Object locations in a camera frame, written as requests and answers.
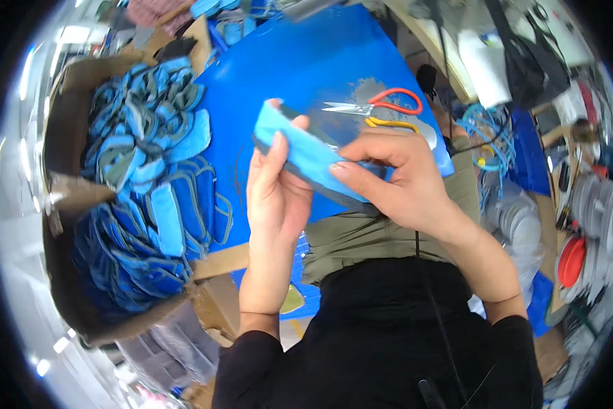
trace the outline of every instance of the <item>red-handled scissors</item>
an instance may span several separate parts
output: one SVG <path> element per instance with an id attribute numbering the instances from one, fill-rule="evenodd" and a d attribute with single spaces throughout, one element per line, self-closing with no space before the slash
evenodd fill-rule
<path id="1" fill-rule="evenodd" d="M 416 109 L 408 109 L 404 107 L 400 107 L 394 103 L 383 102 L 385 97 L 392 94 L 406 94 L 413 98 L 416 102 Z M 340 102 L 325 102 L 326 105 L 329 105 L 331 108 L 325 108 L 324 110 L 332 110 L 335 112 L 345 112 L 349 114 L 358 114 L 363 115 L 365 117 L 370 117 L 370 113 L 373 108 L 388 108 L 392 110 L 396 110 L 397 112 L 401 112 L 402 114 L 408 115 L 418 115 L 422 113 L 422 102 L 418 98 L 418 96 L 413 93 L 413 91 L 409 91 L 405 88 L 389 88 L 376 96 L 370 98 L 366 105 L 354 105 L 351 103 L 340 103 Z"/>

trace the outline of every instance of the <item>gray fabric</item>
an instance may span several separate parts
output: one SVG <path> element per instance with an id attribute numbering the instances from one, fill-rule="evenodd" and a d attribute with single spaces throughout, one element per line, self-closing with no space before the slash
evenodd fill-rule
<path id="1" fill-rule="evenodd" d="M 470 146 L 467 136 L 453 140 L 457 149 Z M 443 178 L 450 199 L 479 222 L 479 193 L 472 162 L 472 152 L 462 152 L 451 158 L 454 174 Z M 327 274 L 369 258 L 402 258 L 416 255 L 416 233 L 387 218 L 368 217 L 346 211 L 327 217 L 304 229 L 310 250 L 302 259 L 302 282 L 321 281 Z M 449 254 L 431 236 L 420 233 L 422 258 L 454 263 Z"/>

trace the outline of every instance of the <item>worker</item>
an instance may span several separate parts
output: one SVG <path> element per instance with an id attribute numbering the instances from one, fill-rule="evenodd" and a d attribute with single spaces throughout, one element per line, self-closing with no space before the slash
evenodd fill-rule
<path id="1" fill-rule="evenodd" d="M 460 127 L 449 133 L 448 117 L 436 118 L 459 151 L 468 147 Z M 309 118 L 293 125 L 306 129 Z M 240 331 L 220 354 L 214 409 L 540 408 L 516 268 L 477 224 L 469 149 L 443 179 L 424 137 L 368 127 L 338 152 L 349 162 L 330 172 L 385 217 L 345 212 L 308 226 L 313 192 L 283 169 L 288 151 L 278 132 L 268 154 L 251 159 Z M 383 181 L 360 160 L 395 170 Z M 311 246 L 305 259 L 317 256 L 304 274 L 320 288 L 320 308 L 284 352 L 279 308 L 302 231 Z M 473 292 L 486 320 L 468 309 Z"/>
<path id="2" fill-rule="evenodd" d="M 181 37 L 195 22 L 190 6 L 195 0 L 129 0 L 127 17 L 137 26 L 162 28 L 170 37 Z"/>

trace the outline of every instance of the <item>pile of blue fabric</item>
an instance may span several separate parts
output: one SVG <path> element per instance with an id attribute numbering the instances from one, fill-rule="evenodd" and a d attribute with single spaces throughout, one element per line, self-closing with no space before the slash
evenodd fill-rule
<path id="1" fill-rule="evenodd" d="M 117 197 L 78 222 L 73 256 L 108 323 L 180 293 L 188 262 L 227 241 L 231 205 L 199 156 L 211 141 L 203 94 L 186 57 L 135 65 L 96 91 L 82 176 Z"/>

